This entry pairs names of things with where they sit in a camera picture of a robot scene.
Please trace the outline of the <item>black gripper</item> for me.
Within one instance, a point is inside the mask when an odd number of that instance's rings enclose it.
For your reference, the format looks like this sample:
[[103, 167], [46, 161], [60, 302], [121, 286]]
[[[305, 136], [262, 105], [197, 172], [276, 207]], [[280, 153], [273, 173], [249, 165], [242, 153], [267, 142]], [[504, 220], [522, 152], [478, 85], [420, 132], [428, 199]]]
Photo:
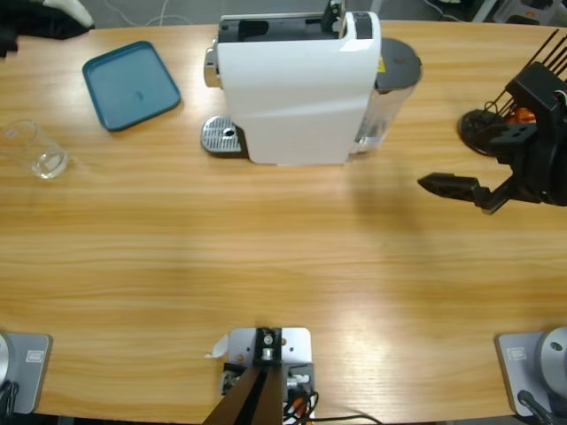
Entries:
[[566, 205], [566, 111], [536, 112], [534, 122], [492, 124], [474, 134], [469, 147], [496, 156], [511, 176], [494, 190], [477, 178], [431, 173], [417, 180], [433, 195], [469, 202], [494, 214], [509, 200]]
[[75, 21], [45, 21], [42, 1], [1, 2], [1, 58], [18, 51], [18, 36], [65, 40], [84, 35], [87, 28]]

